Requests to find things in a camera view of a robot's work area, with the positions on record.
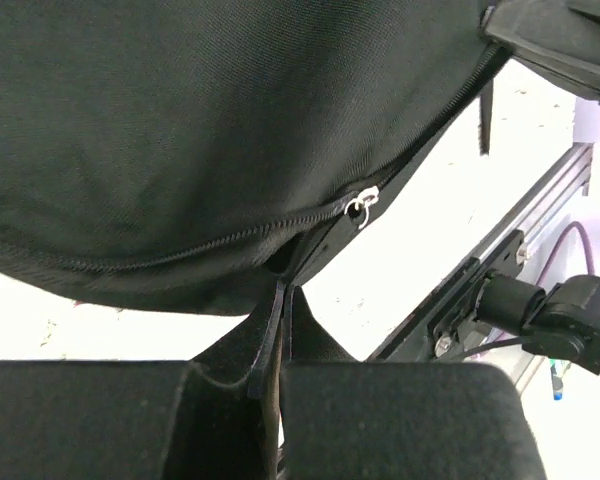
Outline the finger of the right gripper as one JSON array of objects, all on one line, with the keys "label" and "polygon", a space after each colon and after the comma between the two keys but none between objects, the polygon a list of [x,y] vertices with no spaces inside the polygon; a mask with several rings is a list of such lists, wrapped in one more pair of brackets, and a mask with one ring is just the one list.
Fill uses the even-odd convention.
[{"label": "finger of the right gripper", "polygon": [[483,31],[544,79],[600,104],[600,1],[501,1]]}]

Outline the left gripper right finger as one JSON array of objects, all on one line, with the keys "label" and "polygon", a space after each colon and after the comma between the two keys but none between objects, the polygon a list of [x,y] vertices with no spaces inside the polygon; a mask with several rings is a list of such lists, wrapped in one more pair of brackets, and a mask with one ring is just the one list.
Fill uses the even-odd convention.
[{"label": "left gripper right finger", "polygon": [[301,289],[285,304],[287,479],[542,479],[518,392],[481,363],[350,359]]}]

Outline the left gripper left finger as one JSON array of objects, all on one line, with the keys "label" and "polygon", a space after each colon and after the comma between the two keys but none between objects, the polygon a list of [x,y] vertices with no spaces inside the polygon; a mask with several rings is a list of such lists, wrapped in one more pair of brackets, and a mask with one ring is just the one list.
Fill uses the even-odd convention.
[{"label": "left gripper left finger", "polygon": [[272,479],[285,287],[189,361],[0,361],[0,479]]}]

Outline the black backpack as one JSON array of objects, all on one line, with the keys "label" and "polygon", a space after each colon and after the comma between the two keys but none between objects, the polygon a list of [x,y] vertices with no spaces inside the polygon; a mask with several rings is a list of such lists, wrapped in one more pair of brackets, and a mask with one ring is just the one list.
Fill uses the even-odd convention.
[{"label": "black backpack", "polygon": [[243,315],[319,272],[506,62],[477,1],[0,1],[0,272]]}]

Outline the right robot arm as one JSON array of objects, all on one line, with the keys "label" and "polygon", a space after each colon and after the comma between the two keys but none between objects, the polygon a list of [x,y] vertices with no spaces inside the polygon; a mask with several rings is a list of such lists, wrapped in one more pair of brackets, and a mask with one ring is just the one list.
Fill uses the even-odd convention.
[{"label": "right robot arm", "polygon": [[[600,106],[600,1],[502,1],[482,29],[528,68]],[[600,277],[572,277],[550,292],[503,276],[483,288],[480,319],[523,349],[600,374]]]}]

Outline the aluminium frame rail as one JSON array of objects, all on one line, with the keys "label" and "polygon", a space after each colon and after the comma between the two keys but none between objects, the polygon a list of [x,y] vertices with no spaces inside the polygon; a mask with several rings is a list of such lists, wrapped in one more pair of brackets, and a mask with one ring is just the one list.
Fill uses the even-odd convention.
[{"label": "aluminium frame rail", "polygon": [[523,239],[514,242],[517,261],[531,257],[532,247],[541,231],[582,187],[589,183],[593,145],[576,143],[541,176],[514,204],[494,228],[478,243],[470,255],[485,261],[514,230]]}]

